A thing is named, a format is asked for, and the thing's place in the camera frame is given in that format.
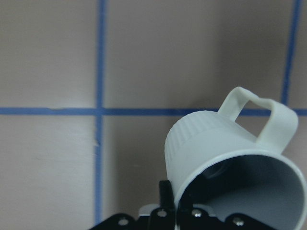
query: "metal screw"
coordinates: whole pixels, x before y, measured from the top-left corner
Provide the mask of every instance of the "metal screw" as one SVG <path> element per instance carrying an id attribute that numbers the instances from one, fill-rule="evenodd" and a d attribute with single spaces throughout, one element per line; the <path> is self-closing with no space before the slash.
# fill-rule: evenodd
<path id="1" fill-rule="evenodd" d="M 167 216 L 167 212 L 164 211 L 164 209 L 161 209 L 157 212 L 157 215 L 159 217 L 166 217 Z"/>
<path id="2" fill-rule="evenodd" d="M 118 221 L 118 225 L 120 226 L 126 226 L 127 224 L 129 224 L 129 220 L 122 218 Z"/>
<path id="3" fill-rule="evenodd" d="M 199 209 L 195 208 L 195 209 L 192 210 L 192 216 L 194 216 L 194 217 L 201 217 L 202 216 L 202 212 Z"/>
<path id="4" fill-rule="evenodd" d="M 232 222 L 237 226 L 243 226 L 244 220 L 242 220 L 240 217 L 233 218 Z"/>

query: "blue tape line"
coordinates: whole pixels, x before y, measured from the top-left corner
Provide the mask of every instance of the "blue tape line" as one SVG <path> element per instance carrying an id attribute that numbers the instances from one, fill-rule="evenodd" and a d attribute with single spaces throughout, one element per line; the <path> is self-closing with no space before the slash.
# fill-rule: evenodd
<path id="1" fill-rule="evenodd" d="M 307 116 L 307 109 L 293 109 L 298 116 Z"/>
<path id="2" fill-rule="evenodd" d="M 283 91 L 281 98 L 281 102 L 285 105 L 288 105 L 288 100 L 289 100 L 288 95 L 290 90 L 290 76 L 291 76 L 292 63 L 295 54 L 295 42 L 296 42 L 296 34 L 299 23 L 299 15 L 301 11 L 300 10 L 301 3 L 302 3 L 301 0 L 294 1 L 293 17 L 292 17 L 291 31 L 289 35 L 289 44 L 288 44 L 286 66 L 283 78 Z"/>
<path id="3" fill-rule="evenodd" d="M 104 115 L 115 115 L 115 116 L 185 116 L 187 114 L 204 110 L 201 108 L 193 109 L 150 109 L 150 108 L 140 108 L 140 109 L 130 109 L 130 108 L 110 108 L 103 109 Z M 208 108 L 206 110 L 217 111 L 216 108 Z"/>
<path id="4" fill-rule="evenodd" d="M 0 107 L 1 115 L 95 115 L 100 113 L 92 108 L 19 108 L 19 107 Z"/>
<path id="5" fill-rule="evenodd" d="M 96 137 L 102 136 L 103 122 L 102 116 L 185 116 L 187 114 L 199 111 L 209 110 L 218 111 L 218 108 L 191 108 L 191 109 L 129 109 L 129 108 L 64 108 L 64 109 L 49 109 L 49 108 L 31 108 L 31 107 L 0 107 L 0 115 L 89 115 L 95 116 Z M 307 109 L 293 109 L 299 116 L 306 116 Z M 240 115 L 243 116 L 269 116 L 270 111 L 265 109 L 243 109 Z M 97 143 L 102 144 L 100 138 L 97 138 Z"/>
<path id="6" fill-rule="evenodd" d="M 98 7 L 98 35 L 97 35 L 97 82 L 96 82 L 96 109 L 100 113 L 96 114 L 96 142 L 97 146 L 95 148 L 95 183 L 94 183 L 94 223 L 98 224 L 102 220 L 102 168 L 101 165 L 103 156 L 103 119 L 102 119 L 102 104 L 104 95 L 104 43 L 105 43 L 105 10 L 106 10 L 106 0 L 99 0 Z"/>
<path id="7" fill-rule="evenodd" d="M 111 116 L 185 116 L 199 111 L 218 111 L 218 108 L 193 108 L 193 109 L 103 109 L 104 115 Z M 243 116 L 269 116 L 271 113 L 266 109 L 243 109 Z"/>

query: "white cup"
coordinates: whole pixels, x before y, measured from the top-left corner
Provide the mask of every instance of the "white cup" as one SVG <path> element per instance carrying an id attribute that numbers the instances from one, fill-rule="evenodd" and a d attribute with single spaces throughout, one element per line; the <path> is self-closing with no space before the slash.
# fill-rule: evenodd
<path id="1" fill-rule="evenodd" d="M 248 101 L 271 111 L 258 137 L 235 122 Z M 176 207 L 189 190 L 222 221 L 243 213 L 278 230 L 299 230 L 307 214 L 307 185 L 299 168 L 281 155 L 297 124 L 288 107 L 241 87 L 218 112 L 181 118 L 165 141 Z"/>

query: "black bracket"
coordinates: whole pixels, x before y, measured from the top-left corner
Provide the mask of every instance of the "black bracket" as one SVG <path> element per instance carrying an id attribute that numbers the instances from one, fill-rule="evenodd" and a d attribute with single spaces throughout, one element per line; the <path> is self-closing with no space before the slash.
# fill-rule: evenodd
<path id="1" fill-rule="evenodd" d="M 160 207 L 150 215 L 140 216 L 138 220 L 119 213 L 115 214 L 90 230 L 173 230 L 175 220 L 181 230 L 276 230 L 244 214 L 232 214 L 225 222 L 210 216 L 201 207 L 179 205 L 177 217 L 173 191 L 170 181 L 160 181 Z"/>

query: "cup handle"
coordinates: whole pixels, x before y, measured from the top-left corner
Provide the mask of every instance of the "cup handle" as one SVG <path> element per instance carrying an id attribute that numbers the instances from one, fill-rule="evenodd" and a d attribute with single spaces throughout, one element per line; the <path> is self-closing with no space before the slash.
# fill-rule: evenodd
<path id="1" fill-rule="evenodd" d="M 279 102 L 260 98 L 249 90 L 236 87 L 227 95 L 218 114 L 235 121 L 248 101 L 271 111 L 270 118 L 257 137 L 256 143 L 281 154 L 296 132 L 296 113 Z"/>

